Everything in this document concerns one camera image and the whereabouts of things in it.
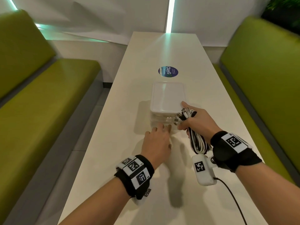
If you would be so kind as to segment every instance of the forearm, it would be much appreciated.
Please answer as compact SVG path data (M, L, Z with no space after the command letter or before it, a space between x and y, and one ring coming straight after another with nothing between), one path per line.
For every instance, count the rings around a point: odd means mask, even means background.
M236 175L269 225L300 224L300 189L264 163L239 166Z
M122 182L113 178L78 206L60 225L114 224L129 199Z

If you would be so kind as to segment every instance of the black cable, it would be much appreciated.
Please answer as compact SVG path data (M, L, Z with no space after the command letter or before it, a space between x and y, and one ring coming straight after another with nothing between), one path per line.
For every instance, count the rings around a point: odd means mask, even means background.
M234 201L235 201L235 203L236 203L236 206L237 206L238 209L240 210L240 213L241 213L241 215L242 215L242 217L243 217L243 220L244 220L245 225L247 225L247 222L246 222L245 217L244 217L244 215L243 215L243 213L242 213L242 210L241 210L240 206L238 205L238 202L236 201L236 199L235 199L233 193L231 192L231 190L229 189L229 187L228 187L228 186L226 185L226 183L223 182L221 179L219 179L219 178L214 178L214 179L215 179L215 180L221 181L221 182L227 187L227 189L229 190L231 196L233 197L233 199L234 199Z

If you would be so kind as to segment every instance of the white table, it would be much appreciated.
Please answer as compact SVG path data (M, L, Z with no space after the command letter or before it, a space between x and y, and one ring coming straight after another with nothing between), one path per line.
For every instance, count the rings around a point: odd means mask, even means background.
M179 74L162 77L161 66L175 67ZM206 109L224 130L255 145L195 34L134 32L60 221L113 177L117 163L140 153L144 133L150 130L154 81L184 83L190 103ZM197 183L186 133L173 134L172 142L172 155L156 170L145 204L137 207L130 200L115 224L243 224L222 183L209 187ZM247 223L267 224L235 174L214 171L234 193Z

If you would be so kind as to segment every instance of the round sticker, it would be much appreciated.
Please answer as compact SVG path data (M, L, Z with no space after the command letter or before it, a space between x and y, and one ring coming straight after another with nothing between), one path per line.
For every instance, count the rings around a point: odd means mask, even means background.
M174 77L178 75L178 70L171 66L163 66L158 70L158 73L164 77Z

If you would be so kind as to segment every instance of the container lid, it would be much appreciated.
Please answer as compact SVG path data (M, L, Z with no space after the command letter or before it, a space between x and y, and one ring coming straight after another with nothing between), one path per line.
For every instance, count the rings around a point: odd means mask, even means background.
M176 114L182 110L181 101L186 101L182 83L153 83L150 105L151 112Z

